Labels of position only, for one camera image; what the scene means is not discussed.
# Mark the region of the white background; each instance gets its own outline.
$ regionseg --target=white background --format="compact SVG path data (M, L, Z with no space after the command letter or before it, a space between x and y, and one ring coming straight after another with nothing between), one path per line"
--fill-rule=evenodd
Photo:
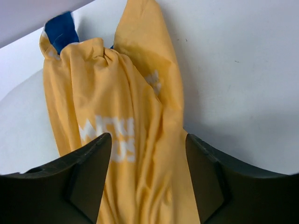
M158 2L181 68L185 129L250 164L298 172L299 1ZM125 3L96 0L77 10L80 39L102 37L110 47ZM0 49L0 100L42 69L40 33ZM41 73L31 79L0 103L0 173L57 157Z

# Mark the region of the yellow shirt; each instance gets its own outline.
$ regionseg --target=yellow shirt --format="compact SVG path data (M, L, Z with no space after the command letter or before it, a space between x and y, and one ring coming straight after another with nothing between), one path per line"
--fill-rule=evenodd
M185 154L183 90L159 5L128 0L114 49L101 38L58 55L47 35L44 89L60 155L109 132L99 224L199 223Z

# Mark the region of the white lettering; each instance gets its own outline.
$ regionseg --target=white lettering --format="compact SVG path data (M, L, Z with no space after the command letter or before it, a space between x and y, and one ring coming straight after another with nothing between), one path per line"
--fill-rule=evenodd
M125 128L125 119L118 119L118 117L109 118L95 116L96 130L94 130L90 121L87 119L84 128L79 126L80 137L82 141L86 141L88 136L90 139L94 139L96 136L100 136L103 133L110 133L113 143L111 148L111 161L122 162L127 159L128 162L135 162L135 131L134 131L134 119L129 118L126 120L127 126ZM116 139L112 135L112 126L115 133Z

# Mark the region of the yellow fabric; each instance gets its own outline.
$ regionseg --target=yellow fabric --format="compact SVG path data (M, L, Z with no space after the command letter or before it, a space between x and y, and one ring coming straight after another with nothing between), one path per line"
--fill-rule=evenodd
M128 0L114 49L94 38L69 44L59 56L45 34L40 46L60 155L104 132L112 135L98 223L199 223L180 72L159 5Z

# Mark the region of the blue fabric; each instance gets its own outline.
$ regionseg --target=blue fabric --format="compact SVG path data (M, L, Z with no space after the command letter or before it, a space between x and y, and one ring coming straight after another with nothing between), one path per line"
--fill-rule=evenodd
M79 42L71 12L65 12L49 20L45 25L45 32L59 55L68 44Z

